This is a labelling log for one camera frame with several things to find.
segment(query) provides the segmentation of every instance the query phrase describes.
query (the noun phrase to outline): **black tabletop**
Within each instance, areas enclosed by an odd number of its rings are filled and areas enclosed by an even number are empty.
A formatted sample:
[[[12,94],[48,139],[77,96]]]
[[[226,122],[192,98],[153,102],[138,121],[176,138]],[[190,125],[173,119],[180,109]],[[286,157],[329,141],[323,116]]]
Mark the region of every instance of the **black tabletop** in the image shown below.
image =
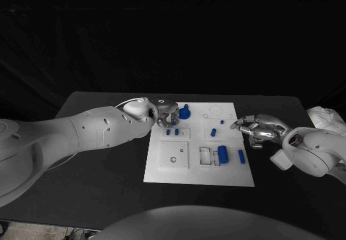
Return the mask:
[[[56,118],[138,97],[234,103],[238,117],[268,114],[293,128],[313,127],[300,100],[290,96],[75,92]],[[294,166],[281,171],[270,160],[280,149],[274,143],[254,150],[244,136],[255,187],[143,182],[149,144],[150,134],[117,147],[78,153],[0,208],[0,219],[101,230],[146,210],[205,205],[264,215],[327,239],[345,238],[346,186],[330,175],[310,176]]]

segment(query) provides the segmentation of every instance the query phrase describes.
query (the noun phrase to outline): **black curtain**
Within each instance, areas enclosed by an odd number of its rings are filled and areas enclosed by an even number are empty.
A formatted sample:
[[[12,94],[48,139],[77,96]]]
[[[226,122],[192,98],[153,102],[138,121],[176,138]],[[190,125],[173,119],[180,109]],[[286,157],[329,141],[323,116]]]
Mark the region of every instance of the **black curtain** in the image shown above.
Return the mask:
[[[297,96],[343,112],[342,1],[9,2],[0,24],[0,118],[53,118],[74,91]]]

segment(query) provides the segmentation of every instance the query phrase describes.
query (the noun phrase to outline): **floor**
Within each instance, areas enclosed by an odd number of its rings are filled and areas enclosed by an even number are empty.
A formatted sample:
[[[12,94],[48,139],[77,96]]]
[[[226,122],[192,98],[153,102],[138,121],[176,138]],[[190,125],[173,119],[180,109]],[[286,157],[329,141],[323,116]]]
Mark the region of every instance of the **floor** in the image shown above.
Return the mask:
[[[64,240],[65,235],[69,235],[72,230],[74,228],[61,226],[10,222],[0,240]],[[79,230],[71,236],[71,240],[79,240],[82,233],[84,231]]]

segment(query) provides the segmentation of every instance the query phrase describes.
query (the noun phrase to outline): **white board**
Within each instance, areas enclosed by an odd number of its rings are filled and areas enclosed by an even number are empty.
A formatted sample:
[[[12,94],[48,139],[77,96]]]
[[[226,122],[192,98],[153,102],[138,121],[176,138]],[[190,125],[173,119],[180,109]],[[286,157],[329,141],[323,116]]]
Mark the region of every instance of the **white board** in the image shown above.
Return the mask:
[[[175,126],[179,135],[175,134],[175,128],[170,128],[169,135],[167,128],[157,125],[151,128],[144,182],[254,187],[244,137],[238,130],[229,129],[238,119],[234,103],[179,102],[177,104],[179,108],[183,108],[185,104],[189,105],[190,117],[179,119],[179,124]],[[211,136],[212,128],[216,129],[215,137]],[[229,160],[219,166],[215,165],[218,146],[226,146]],[[200,164],[200,148],[209,149],[209,153],[203,152],[203,156],[211,154],[211,166]],[[245,164],[241,164],[238,150],[242,150]]]

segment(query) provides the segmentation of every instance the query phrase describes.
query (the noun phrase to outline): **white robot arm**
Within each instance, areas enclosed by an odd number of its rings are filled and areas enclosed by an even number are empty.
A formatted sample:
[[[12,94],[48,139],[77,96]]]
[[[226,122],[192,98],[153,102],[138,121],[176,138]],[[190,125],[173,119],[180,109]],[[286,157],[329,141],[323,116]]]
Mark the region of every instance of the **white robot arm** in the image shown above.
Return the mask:
[[[231,129],[250,135],[250,144],[261,149],[267,140],[280,144],[283,149],[270,158],[281,170],[293,165],[307,174],[322,177],[340,160],[346,163],[346,137],[336,132],[310,128],[291,128],[275,117],[258,114],[242,117]]]
[[[144,137],[156,123],[167,128],[177,121],[177,103],[147,98],[48,121],[0,119],[0,207],[26,192],[62,158],[115,147]]]

